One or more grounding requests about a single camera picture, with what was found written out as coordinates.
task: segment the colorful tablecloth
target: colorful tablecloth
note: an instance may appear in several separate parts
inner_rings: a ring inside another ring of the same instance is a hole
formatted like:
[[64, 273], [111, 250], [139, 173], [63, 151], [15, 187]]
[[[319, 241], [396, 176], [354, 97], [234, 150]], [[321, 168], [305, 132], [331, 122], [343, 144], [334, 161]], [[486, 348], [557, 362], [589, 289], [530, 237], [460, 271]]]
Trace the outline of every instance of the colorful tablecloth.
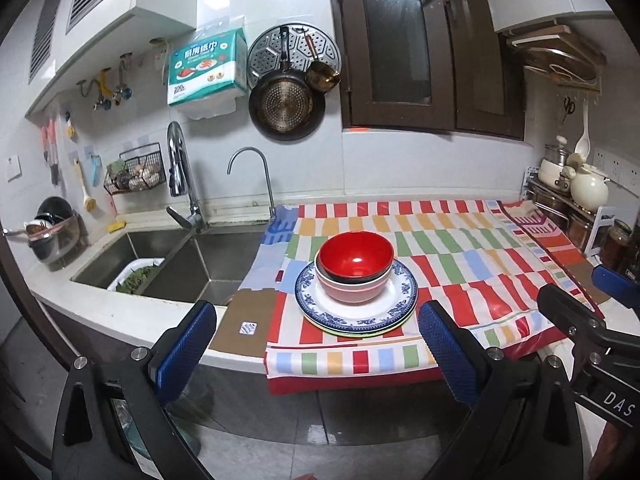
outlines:
[[382, 336], [343, 338], [303, 317], [294, 296], [300, 271], [328, 237], [378, 232], [418, 283], [417, 306], [438, 300], [484, 347], [518, 357], [562, 338], [537, 310], [538, 289], [556, 283], [595, 305], [562, 266], [582, 255], [529, 202], [437, 200], [300, 206], [279, 273], [265, 364], [273, 393], [437, 378], [414, 314]]

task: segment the screw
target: screw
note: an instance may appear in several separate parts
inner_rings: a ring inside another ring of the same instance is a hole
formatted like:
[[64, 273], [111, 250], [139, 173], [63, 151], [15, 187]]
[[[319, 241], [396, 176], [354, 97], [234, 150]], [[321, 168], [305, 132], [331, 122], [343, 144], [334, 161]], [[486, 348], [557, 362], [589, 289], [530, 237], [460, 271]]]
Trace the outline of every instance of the screw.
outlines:
[[149, 353], [149, 350], [147, 350], [143, 346], [139, 346], [138, 348], [134, 348], [131, 351], [131, 358], [134, 361], [142, 361], [142, 359], [144, 359], [148, 353]]
[[502, 361], [504, 359], [504, 352], [497, 346], [489, 346], [489, 348], [486, 349], [486, 354], [489, 356], [489, 359], [493, 359], [494, 361]]
[[591, 361], [591, 364], [597, 366], [602, 362], [602, 357], [597, 352], [591, 352], [589, 354], [589, 361]]
[[561, 368], [562, 367], [562, 359], [557, 355], [550, 355], [546, 358], [546, 362], [549, 363], [553, 368]]
[[82, 368], [85, 367], [85, 365], [87, 364], [87, 358], [86, 357], [78, 357], [76, 358], [76, 360], [74, 361], [74, 368], [76, 370], [81, 370]]

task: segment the green vegetables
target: green vegetables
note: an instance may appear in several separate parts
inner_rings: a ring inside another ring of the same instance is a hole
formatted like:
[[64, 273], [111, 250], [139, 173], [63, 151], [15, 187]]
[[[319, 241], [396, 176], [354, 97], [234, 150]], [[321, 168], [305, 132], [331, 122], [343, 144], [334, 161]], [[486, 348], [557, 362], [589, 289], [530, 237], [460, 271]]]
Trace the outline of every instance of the green vegetables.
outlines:
[[138, 287], [144, 282], [156, 268], [156, 265], [140, 267], [134, 270], [127, 279], [116, 285], [116, 292], [124, 292], [125, 294], [133, 294]]

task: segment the blue gripper pad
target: blue gripper pad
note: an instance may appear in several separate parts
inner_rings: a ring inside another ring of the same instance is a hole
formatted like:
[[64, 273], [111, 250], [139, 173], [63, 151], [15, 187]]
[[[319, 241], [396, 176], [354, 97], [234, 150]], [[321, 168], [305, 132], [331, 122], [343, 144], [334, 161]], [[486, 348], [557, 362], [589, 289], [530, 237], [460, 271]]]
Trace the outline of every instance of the blue gripper pad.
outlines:
[[476, 369], [466, 358], [462, 347], [433, 308], [435, 301], [427, 301], [418, 313], [418, 329], [444, 376], [449, 390], [458, 402], [470, 409], [478, 402]]
[[165, 331], [154, 345], [149, 375], [161, 406], [177, 399], [216, 331], [216, 309], [198, 301], [180, 325]]
[[591, 271], [591, 283], [627, 308], [640, 308], [640, 286], [601, 265]]

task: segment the kitchen faucet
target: kitchen faucet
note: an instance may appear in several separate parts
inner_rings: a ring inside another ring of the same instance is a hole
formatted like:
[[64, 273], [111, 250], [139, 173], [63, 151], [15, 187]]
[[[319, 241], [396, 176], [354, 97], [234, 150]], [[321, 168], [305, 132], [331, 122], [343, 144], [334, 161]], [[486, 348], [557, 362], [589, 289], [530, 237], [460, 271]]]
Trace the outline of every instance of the kitchen faucet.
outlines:
[[267, 158], [264, 156], [264, 153], [261, 152], [258, 148], [254, 148], [253, 146], [245, 146], [244, 148], [240, 148], [237, 152], [233, 154], [231, 160], [229, 161], [229, 166], [226, 168], [226, 174], [231, 174], [231, 167], [234, 164], [234, 160], [236, 160], [236, 156], [240, 155], [242, 152], [255, 152], [262, 158], [262, 163], [264, 164], [264, 176], [267, 179], [267, 190], [269, 191], [269, 201], [271, 202], [271, 206], [269, 208], [269, 215], [271, 218], [276, 218], [276, 206], [273, 203], [273, 191], [271, 191], [271, 178], [269, 177], [269, 167], [267, 165]]
[[166, 142], [169, 146], [169, 190], [171, 196], [189, 195], [189, 209], [191, 214], [185, 218], [171, 206], [166, 207], [166, 211], [184, 229], [196, 232], [202, 231], [206, 227], [202, 212], [200, 211], [200, 200], [193, 182], [191, 165], [187, 156], [187, 145], [180, 124], [172, 121], [166, 131]]

